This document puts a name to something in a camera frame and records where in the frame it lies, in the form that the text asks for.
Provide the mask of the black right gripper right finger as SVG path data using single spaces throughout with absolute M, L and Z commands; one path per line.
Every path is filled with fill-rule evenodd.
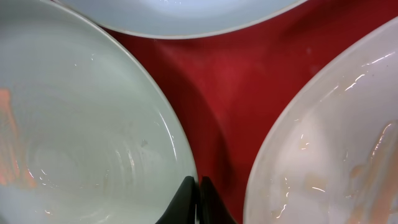
M 237 224 L 209 177 L 202 178 L 199 193 L 200 224 Z

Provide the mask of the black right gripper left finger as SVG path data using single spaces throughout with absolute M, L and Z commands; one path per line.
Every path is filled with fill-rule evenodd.
M 196 193 L 195 179 L 186 176 L 169 206 L 155 224 L 195 224 Z

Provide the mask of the pale green plate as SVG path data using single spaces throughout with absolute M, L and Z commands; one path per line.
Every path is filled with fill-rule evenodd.
M 169 102 L 52 1 L 1 2 L 1 222 L 155 223 L 197 171 Z

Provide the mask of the white plate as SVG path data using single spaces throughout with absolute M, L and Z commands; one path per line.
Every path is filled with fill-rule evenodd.
M 397 222 L 397 20 L 293 98 L 254 161 L 245 223 Z

